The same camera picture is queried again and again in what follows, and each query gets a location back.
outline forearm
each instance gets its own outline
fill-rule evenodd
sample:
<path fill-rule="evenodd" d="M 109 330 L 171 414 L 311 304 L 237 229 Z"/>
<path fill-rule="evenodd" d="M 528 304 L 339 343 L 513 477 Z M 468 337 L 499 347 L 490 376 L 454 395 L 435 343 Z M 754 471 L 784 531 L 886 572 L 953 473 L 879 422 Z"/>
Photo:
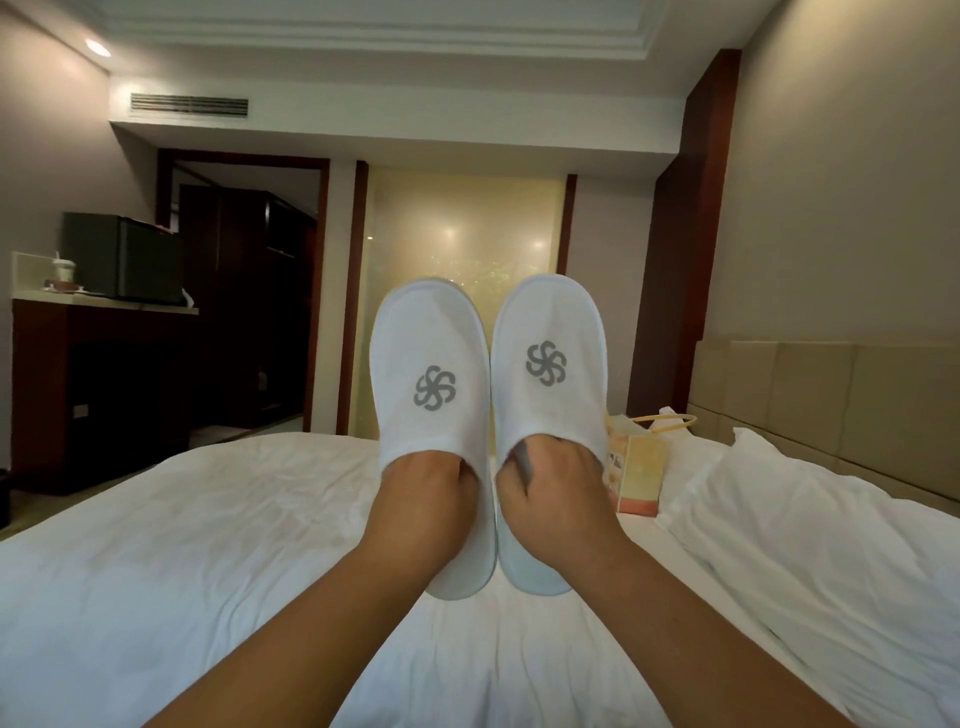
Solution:
<path fill-rule="evenodd" d="M 677 728 L 851 724 L 639 546 L 565 574 Z"/>
<path fill-rule="evenodd" d="M 358 547 L 149 725 L 328 724 L 425 586 Z"/>

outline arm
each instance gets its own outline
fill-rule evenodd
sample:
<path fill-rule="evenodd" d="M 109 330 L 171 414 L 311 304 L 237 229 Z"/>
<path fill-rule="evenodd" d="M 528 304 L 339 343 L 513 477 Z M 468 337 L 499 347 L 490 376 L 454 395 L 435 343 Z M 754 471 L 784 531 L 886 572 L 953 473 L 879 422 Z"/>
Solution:
<path fill-rule="evenodd" d="M 533 478 L 497 478 L 504 518 L 611 631 L 677 728 L 852 728 L 786 667 L 630 541 L 579 445 L 527 438 Z"/>
<path fill-rule="evenodd" d="M 477 489 L 456 455 L 398 459 L 383 474 L 360 544 L 148 725 L 327 725 L 460 550 Z"/>

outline black appliance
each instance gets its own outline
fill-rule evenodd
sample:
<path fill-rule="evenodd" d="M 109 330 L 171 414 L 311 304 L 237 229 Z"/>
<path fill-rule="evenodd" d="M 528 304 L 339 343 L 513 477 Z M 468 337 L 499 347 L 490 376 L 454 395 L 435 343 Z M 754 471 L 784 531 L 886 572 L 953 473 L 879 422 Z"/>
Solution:
<path fill-rule="evenodd" d="M 74 280 L 91 293 L 143 303 L 183 301 L 183 242 L 156 225 L 66 212 L 60 255 L 77 264 Z"/>

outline hand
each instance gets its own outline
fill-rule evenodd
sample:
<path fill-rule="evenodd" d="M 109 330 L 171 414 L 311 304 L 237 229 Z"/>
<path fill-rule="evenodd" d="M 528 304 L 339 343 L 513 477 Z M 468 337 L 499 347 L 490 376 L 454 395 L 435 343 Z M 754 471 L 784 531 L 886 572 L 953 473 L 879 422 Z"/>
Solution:
<path fill-rule="evenodd" d="M 357 550 L 422 591 L 467 540 L 479 489 L 473 470 L 457 455 L 404 455 L 383 472 Z"/>
<path fill-rule="evenodd" d="M 524 487 L 511 455 L 496 479 L 500 508 L 520 544 L 572 585 L 581 573 L 619 556 L 630 540 L 588 449 L 549 435 L 524 442 L 530 482 Z"/>

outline white countertop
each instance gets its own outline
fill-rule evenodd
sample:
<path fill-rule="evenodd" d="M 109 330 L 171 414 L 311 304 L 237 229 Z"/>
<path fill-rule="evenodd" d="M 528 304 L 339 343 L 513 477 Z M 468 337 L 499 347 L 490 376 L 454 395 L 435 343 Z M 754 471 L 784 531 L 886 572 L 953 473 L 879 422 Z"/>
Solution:
<path fill-rule="evenodd" d="M 54 293 L 52 291 L 13 291 L 13 298 L 21 301 L 40 301 L 43 303 L 62 303 L 65 305 L 89 305 L 97 308 L 127 308 L 134 311 L 156 311 L 157 313 L 185 313 L 196 316 L 199 308 L 187 308 L 182 305 L 163 305 L 161 303 L 137 303 L 135 301 L 117 301 L 103 296 L 85 296 L 82 293 Z"/>

